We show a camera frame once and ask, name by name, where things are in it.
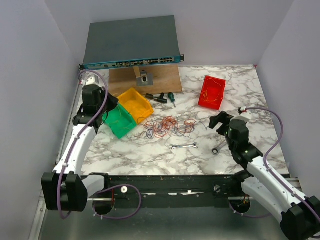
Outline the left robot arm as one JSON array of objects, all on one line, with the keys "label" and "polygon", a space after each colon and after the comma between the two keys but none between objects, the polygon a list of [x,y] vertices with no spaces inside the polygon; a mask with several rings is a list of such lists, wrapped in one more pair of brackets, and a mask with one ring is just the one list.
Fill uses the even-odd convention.
[{"label": "left robot arm", "polygon": [[105,173],[81,176],[82,166],[103,123],[103,114],[114,110],[119,100],[104,87],[96,84],[82,89],[82,104],[72,119],[72,133],[63,156],[52,172],[41,178],[46,207],[50,211],[82,212],[87,199],[94,194],[104,198],[110,194],[111,185]]}]

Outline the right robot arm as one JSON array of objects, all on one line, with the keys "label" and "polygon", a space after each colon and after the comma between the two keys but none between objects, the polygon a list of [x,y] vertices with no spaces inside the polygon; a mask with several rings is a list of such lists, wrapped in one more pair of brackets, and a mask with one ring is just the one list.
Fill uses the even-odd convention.
[{"label": "right robot arm", "polygon": [[251,111],[251,107],[239,108],[238,116],[222,111],[209,119],[210,129],[221,124],[217,133],[225,137],[233,160],[243,168],[242,178],[230,183],[230,191],[254,198],[279,222],[287,239],[319,239],[319,199],[291,185],[271,166],[267,155],[250,143],[247,123],[252,119]]}]

